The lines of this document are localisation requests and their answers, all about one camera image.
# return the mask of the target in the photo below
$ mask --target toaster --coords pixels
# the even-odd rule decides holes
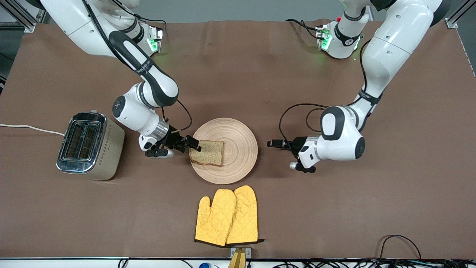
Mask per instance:
[[[116,173],[124,130],[105,115],[78,113],[69,122],[56,167],[90,180],[109,180]]]

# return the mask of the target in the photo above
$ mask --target table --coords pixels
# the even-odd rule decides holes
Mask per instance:
[[[370,22],[363,41],[379,25]],[[0,256],[227,256],[193,242],[198,202],[250,185],[266,239],[253,257],[374,257],[390,234],[412,239],[423,258],[475,257],[476,82],[456,30],[431,28],[395,76],[362,132],[362,158],[322,161],[315,174],[290,170],[292,155],[266,142],[280,138],[279,118],[293,104],[351,102],[363,83],[358,51],[331,59],[289,22],[210,21],[168,24],[161,52],[154,60],[193,116],[183,134],[218,117],[242,121],[259,145],[252,172],[212,185],[188,154],[148,159],[139,134],[125,129],[114,179],[88,181],[56,169],[60,136],[0,128]],[[56,25],[40,24],[23,37],[0,121],[65,131],[78,112],[112,117],[114,100],[139,81],[116,59],[87,55]],[[309,109],[286,115],[288,137],[312,134]],[[176,128],[188,123],[178,104],[165,112]],[[392,239],[384,257],[416,256]]]

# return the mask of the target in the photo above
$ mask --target slice of bread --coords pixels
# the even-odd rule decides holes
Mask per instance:
[[[221,166],[223,160],[223,141],[200,140],[202,150],[190,150],[190,161],[199,165]]]

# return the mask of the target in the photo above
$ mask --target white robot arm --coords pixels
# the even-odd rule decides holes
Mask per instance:
[[[365,5],[370,4],[369,1],[344,2],[347,3],[344,5],[345,16],[340,22],[333,21],[326,30],[321,31],[326,38],[320,44],[322,49],[335,58],[345,58],[352,53],[368,20]],[[320,117],[321,135],[297,137],[292,142],[273,140],[268,142],[268,146],[290,150],[297,159],[290,167],[311,173],[316,170],[313,165],[321,160],[348,161],[362,156],[365,139],[360,131],[375,110],[388,83],[423,39],[440,3],[441,0],[394,0],[388,3],[389,6],[384,7],[387,9],[387,19],[369,41],[363,54],[365,84],[355,100],[349,105],[330,106],[323,111]]]
[[[149,57],[155,48],[149,47],[150,42],[144,37],[144,24],[120,10],[111,12],[109,0],[92,2],[109,13],[104,15],[85,0],[43,0],[42,4],[59,27],[85,52],[116,57],[144,80],[116,99],[112,113],[123,125],[140,133],[139,145],[146,156],[172,157],[173,151],[165,146],[181,152],[187,147],[200,150],[197,140],[191,136],[181,137],[177,129],[155,113],[156,108],[176,102],[179,88]],[[148,53],[140,47],[144,39]]]

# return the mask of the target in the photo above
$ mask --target wooden plate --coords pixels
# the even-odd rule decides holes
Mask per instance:
[[[217,118],[197,129],[197,140],[223,141],[221,167],[192,163],[195,172],[215,184],[230,184],[244,178],[254,167],[258,157],[258,143],[251,130],[231,118]]]

